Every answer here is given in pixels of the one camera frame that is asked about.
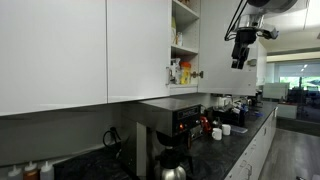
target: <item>ceiling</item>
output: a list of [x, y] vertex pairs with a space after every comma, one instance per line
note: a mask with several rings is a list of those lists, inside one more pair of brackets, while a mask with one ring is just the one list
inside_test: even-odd
[[280, 31], [276, 40], [260, 38], [268, 53], [320, 47], [320, 40], [317, 39], [320, 33], [318, 7], [320, 0], [310, 0], [307, 9], [266, 18], [264, 23], [272, 24]]

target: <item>kitchen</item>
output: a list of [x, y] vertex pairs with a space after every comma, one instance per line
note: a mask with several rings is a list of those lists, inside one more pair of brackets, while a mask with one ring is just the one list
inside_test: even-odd
[[[230, 68], [233, 42], [223, 37], [239, 1], [80, 2], [1, 2], [1, 165], [103, 147], [104, 132], [121, 127], [122, 102], [180, 95], [209, 107], [224, 101], [209, 93], [254, 95], [263, 85], [259, 43], [248, 58], [256, 66]], [[190, 16], [175, 17], [182, 47], [171, 42], [179, 9]], [[169, 81], [176, 57], [196, 72], [190, 84]]]

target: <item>granite countertop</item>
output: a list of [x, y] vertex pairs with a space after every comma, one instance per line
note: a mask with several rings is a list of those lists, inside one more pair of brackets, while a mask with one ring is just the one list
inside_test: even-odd
[[[276, 106], [274, 102], [263, 102], [262, 108], [249, 108], [245, 120], [248, 131], [244, 134], [231, 132], [230, 136], [223, 136], [221, 141], [213, 140], [211, 136], [193, 141], [189, 150], [194, 159], [195, 174], [192, 179], [225, 179]], [[254, 116], [254, 111], [259, 111], [263, 116]], [[186, 171], [190, 175], [190, 169], [186, 168]]]

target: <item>mug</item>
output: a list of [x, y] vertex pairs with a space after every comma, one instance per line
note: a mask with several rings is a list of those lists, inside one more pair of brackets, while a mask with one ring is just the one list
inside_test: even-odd
[[221, 140], [222, 139], [222, 130], [219, 128], [213, 128], [212, 137], [215, 140]]
[[228, 124], [223, 124], [222, 125], [222, 134], [229, 136], [230, 135], [230, 131], [231, 131], [231, 126]]

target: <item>coffee maker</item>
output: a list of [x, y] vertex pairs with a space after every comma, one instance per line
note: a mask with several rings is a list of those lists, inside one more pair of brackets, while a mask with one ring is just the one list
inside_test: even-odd
[[141, 179], [186, 179], [180, 166], [192, 157], [178, 147], [187, 144], [190, 129], [200, 126], [200, 104], [173, 98], [128, 102], [122, 125], [128, 133], [122, 162]]

